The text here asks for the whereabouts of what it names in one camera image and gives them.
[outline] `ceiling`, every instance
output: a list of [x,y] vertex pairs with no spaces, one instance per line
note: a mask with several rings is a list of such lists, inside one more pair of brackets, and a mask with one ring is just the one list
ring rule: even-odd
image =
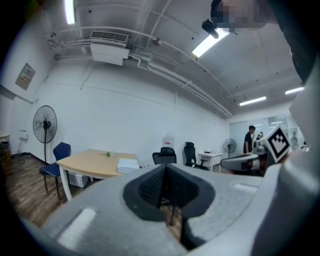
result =
[[[94,26],[121,27],[159,38],[181,52],[165,43],[155,46],[143,35],[115,31],[130,36],[128,47],[152,53],[154,61],[192,80],[233,115],[291,101],[295,95],[285,95],[285,91],[299,86],[301,80],[278,25],[229,34],[195,61],[192,51],[208,36],[201,24],[210,17],[211,1],[75,0],[76,24],[68,25],[63,1],[57,0],[44,7],[44,16],[47,30],[56,34],[56,41],[89,38],[96,28],[60,31]],[[59,54],[90,55],[90,49],[74,47]],[[240,102],[262,96],[267,100],[239,106]]]

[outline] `standing fan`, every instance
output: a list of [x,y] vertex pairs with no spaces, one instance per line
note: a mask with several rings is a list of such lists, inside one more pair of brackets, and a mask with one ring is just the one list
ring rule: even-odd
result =
[[57,131],[57,116],[47,105],[40,107],[33,118],[33,132],[36,138],[44,143],[44,161],[47,164],[46,144],[51,142]]
[[237,143],[233,138],[228,138],[223,143],[223,149],[226,153],[228,153],[228,157],[230,153],[233,153],[236,151]]

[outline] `wooden floor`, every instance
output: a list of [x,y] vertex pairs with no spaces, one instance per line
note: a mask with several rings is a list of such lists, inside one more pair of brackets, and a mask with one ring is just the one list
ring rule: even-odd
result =
[[[41,227],[56,209],[67,202],[61,178],[58,178],[60,200],[57,195],[55,178],[49,175],[46,178],[48,193],[46,191],[44,178],[39,173],[39,168],[44,166],[43,163],[30,155],[15,157],[12,160],[13,164],[5,172],[8,197],[19,216]],[[75,197],[96,182],[99,181],[88,181],[84,188],[71,185],[72,196]],[[175,211],[174,226],[169,225],[172,207],[162,206],[161,210],[167,217],[168,231],[179,241],[182,228],[180,209],[177,208]]]

